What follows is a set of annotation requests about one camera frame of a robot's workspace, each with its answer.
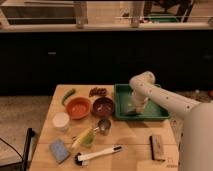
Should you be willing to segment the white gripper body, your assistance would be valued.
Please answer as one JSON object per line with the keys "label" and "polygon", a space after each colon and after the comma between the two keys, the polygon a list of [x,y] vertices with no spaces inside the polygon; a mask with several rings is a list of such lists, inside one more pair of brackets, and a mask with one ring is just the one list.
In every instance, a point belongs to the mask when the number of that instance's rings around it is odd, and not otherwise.
{"label": "white gripper body", "polygon": [[136,108],[144,108],[148,102],[148,98],[140,93],[133,91],[131,95],[132,103]]}

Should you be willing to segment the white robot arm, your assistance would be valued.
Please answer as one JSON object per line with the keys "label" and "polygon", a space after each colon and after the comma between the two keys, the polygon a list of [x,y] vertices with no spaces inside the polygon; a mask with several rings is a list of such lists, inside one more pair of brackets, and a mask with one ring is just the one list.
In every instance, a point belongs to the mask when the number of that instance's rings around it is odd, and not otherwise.
{"label": "white robot arm", "polygon": [[129,85],[136,109],[142,109],[150,99],[183,119],[178,171],[213,171],[213,103],[157,87],[150,71],[133,76]]}

